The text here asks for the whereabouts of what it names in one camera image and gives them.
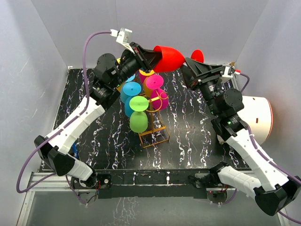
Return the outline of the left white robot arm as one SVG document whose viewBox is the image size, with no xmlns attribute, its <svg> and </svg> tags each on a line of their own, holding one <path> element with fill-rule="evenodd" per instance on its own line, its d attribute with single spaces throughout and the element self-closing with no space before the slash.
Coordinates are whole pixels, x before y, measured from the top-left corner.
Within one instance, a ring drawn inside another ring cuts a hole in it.
<svg viewBox="0 0 301 226">
<path fill-rule="evenodd" d="M 117 60 L 111 53 L 101 55 L 94 68 L 94 80 L 88 94 L 68 118 L 51 133 L 37 136 L 34 143 L 40 158 L 59 176 L 69 175 L 92 188 L 96 171 L 72 156 L 69 151 L 79 136 L 103 115 L 120 96 L 117 88 L 138 70 L 149 72 L 162 59 L 161 51 L 143 49 L 137 43 L 123 51 Z"/>
</svg>

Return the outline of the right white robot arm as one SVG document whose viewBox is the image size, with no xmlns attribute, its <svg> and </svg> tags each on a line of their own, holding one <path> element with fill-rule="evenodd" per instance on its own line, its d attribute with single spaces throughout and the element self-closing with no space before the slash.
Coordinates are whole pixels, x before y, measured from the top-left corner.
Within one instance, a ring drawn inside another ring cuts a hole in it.
<svg viewBox="0 0 301 226">
<path fill-rule="evenodd" d="M 267 215 L 274 216 L 296 199 L 301 179 L 274 163 L 255 141 L 250 126 L 238 112 L 244 109 L 242 93 L 234 88 L 221 91 L 226 76 L 236 71 L 231 66 L 209 65 L 186 57 L 181 72 L 186 87 L 200 90 L 214 118 L 216 134 L 246 161 L 255 177 L 222 162 L 210 169 L 210 183 L 216 187 L 230 185 L 253 198 Z"/>
</svg>

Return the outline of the green plastic wine glass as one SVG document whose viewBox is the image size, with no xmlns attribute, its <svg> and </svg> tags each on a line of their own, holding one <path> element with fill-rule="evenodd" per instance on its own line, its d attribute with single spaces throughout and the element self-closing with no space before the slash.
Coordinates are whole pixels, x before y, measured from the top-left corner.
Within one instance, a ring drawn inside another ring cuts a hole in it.
<svg viewBox="0 0 301 226">
<path fill-rule="evenodd" d="M 148 117 L 144 112 L 149 107 L 147 98 L 135 96 L 129 102 L 134 111 L 130 116 L 130 129 L 136 133 L 143 133 L 148 127 Z"/>
</svg>

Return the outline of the magenta plastic wine glass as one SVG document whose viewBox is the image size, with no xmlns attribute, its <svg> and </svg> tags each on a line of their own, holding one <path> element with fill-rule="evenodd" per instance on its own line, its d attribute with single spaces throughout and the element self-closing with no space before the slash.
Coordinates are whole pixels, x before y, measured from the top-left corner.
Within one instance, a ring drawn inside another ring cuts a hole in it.
<svg viewBox="0 0 301 226">
<path fill-rule="evenodd" d="M 150 77 L 151 75 L 153 75 L 155 72 L 153 70 L 151 70 L 149 73 L 147 72 L 144 72 L 143 70 L 139 70 L 139 78 L 140 78 L 140 81 L 141 83 L 143 84 L 144 81 Z"/>
</svg>

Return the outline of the light blue plastic wine glass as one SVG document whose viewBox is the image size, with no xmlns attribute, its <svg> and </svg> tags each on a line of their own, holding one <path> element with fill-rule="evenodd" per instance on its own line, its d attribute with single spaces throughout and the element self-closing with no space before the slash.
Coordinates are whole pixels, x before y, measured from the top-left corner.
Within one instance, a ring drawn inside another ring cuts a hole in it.
<svg viewBox="0 0 301 226">
<path fill-rule="evenodd" d="M 130 78 L 128 78 L 125 83 L 122 85 L 121 91 L 120 91 L 120 99 L 124 103 L 126 99 L 132 94 L 132 81 L 135 78 L 135 74 L 132 75 Z"/>
</svg>

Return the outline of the red plastic wine glass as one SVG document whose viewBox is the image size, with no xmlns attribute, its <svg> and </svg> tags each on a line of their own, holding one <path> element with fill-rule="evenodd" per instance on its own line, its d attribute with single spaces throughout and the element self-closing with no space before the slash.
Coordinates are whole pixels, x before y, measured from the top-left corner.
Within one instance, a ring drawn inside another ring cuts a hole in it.
<svg viewBox="0 0 301 226">
<path fill-rule="evenodd" d="M 183 54 L 171 47 L 156 46 L 155 52 L 161 53 L 162 58 L 153 68 L 156 73 L 171 72 L 180 68 L 185 63 Z"/>
</svg>

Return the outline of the yellow-orange plastic wine glass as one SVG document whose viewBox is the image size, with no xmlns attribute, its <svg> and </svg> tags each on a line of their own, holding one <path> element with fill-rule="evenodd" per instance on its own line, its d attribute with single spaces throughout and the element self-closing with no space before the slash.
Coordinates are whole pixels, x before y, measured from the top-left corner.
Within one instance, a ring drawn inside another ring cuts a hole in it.
<svg viewBox="0 0 301 226">
<path fill-rule="evenodd" d="M 125 64 L 124 60 L 121 59 L 121 58 L 118 58 L 117 62 L 118 62 L 118 72 L 119 72 L 119 75 L 118 75 L 119 84 L 117 86 L 117 90 L 120 93 L 122 87 L 125 85 L 125 80 L 126 80 L 126 76 L 125 76 L 125 73 L 126 73 L 126 64 Z"/>
</svg>

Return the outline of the orange plastic wine glass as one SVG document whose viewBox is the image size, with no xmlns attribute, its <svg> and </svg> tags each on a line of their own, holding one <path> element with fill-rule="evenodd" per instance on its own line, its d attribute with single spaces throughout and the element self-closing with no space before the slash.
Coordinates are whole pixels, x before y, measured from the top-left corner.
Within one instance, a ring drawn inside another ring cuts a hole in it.
<svg viewBox="0 0 301 226">
<path fill-rule="evenodd" d="M 143 83 L 143 90 L 144 90 L 144 93 L 147 97 L 150 97 L 151 96 L 151 93 L 152 93 L 152 90 L 149 89 L 147 86 L 146 86 L 146 81 L 147 79 L 144 81 Z"/>
</svg>

